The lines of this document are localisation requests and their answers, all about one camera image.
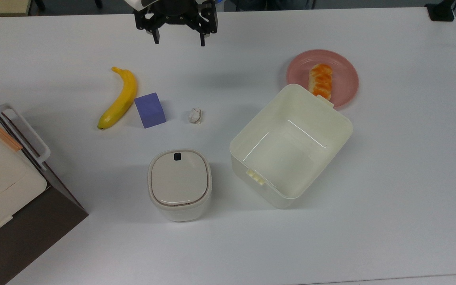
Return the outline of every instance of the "container lid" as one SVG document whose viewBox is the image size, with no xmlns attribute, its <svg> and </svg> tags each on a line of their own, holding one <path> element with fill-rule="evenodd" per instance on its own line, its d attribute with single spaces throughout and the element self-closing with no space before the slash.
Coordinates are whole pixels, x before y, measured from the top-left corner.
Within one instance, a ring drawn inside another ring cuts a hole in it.
<svg viewBox="0 0 456 285">
<path fill-rule="evenodd" d="M 193 151 L 169 151 L 151 164 L 150 191 L 164 205 L 180 206 L 200 200 L 209 185 L 204 159 Z"/>
</svg>

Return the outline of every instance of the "floor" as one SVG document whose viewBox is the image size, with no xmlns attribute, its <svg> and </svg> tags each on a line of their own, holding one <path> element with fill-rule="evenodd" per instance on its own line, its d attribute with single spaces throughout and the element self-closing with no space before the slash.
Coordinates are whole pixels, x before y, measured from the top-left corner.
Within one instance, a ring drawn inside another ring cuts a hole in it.
<svg viewBox="0 0 456 285">
<path fill-rule="evenodd" d="M 103 8 L 98 9 L 94 0 L 43 0 L 46 9 L 39 11 L 36 4 L 31 4 L 30 15 L 90 15 L 90 14 L 129 14 L 132 8 L 124 0 L 102 0 Z M 316 0 L 315 9 L 356 9 L 384 7 L 423 7 L 426 3 L 438 3 L 439 0 Z M 225 11 L 235 11 L 235 4 L 227 0 Z"/>
</svg>

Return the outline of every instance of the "box handle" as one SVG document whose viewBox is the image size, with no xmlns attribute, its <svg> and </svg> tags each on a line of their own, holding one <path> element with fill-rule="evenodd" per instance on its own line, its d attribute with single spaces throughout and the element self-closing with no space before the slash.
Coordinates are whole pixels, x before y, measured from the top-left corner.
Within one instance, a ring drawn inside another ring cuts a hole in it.
<svg viewBox="0 0 456 285">
<path fill-rule="evenodd" d="M 258 175 L 258 173 L 256 173 L 255 171 L 249 169 L 246 171 L 246 173 L 251 178 L 253 178 L 256 182 L 258 182 L 258 184 L 260 184 L 262 186 L 263 186 L 263 184 L 265 184 L 265 180 L 260 175 Z"/>
<path fill-rule="evenodd" d="M 26 121 L 26 119 L 24 119 L 24 117 L 22 117 L 22 115 L 20 115 L 20 113 L 17 112 L 17 110 L 15 110 L 8 103 L 0 105 L 0 114 L 5 112 L 6 110 L 12 110 L 15 113 L 15 115 L 17 115 L 19 117 L 19 119 L 24 123 L 24 125 L 26 125 L 26 127 L 29 128 L 29 131 L 31 132 L 32 135 L 34 135 L 34 137 L 36 137 L 36 140 L 43 146 L 45 151 L 39 157 L 36 157 L 34 155 L 34 152 L 32 152 L 32 151 L 30 151 L 29 153 L 32 155 L 34 160 L 36 160 L 36 162 L 38 162 L 38 164 L 42 164 L 43 162 L 45 162 L 45 160 L 47 160 L 47 158 L 49 158 L 49 156 L 50 156 L 50 148 L 45 144 L 43 139 L 34 131 L 34 129 L 31 127 L 31 125 Z"/>
</svg>

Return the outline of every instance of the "storage box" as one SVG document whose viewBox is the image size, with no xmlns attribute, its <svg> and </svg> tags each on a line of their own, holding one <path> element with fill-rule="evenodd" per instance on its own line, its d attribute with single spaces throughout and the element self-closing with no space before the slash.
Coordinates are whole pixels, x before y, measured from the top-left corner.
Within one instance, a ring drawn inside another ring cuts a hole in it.
<svg viewBox="0 0 456 285">
<path fill-rule="evenodd" d="M 270 204 L 288 207 L 353 133 L 321 96 L 290 84 L 232 140 L 232 168 Z"/>
</svg>

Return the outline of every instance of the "crumpled paper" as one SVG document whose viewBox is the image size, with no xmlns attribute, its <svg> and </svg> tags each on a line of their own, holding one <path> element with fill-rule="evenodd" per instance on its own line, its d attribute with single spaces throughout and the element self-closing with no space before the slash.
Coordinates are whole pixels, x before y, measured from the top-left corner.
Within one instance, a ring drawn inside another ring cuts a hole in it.
<svg viewBox="0 0 456 285">
<path fill-rule="evenodd" d="M 201 110 L 200 108 L 193 108 L 191 109 L 190 114 L 188 115 L 188 119 L 192 124 L 200 124 L 201 123 Z"/>
</svg>

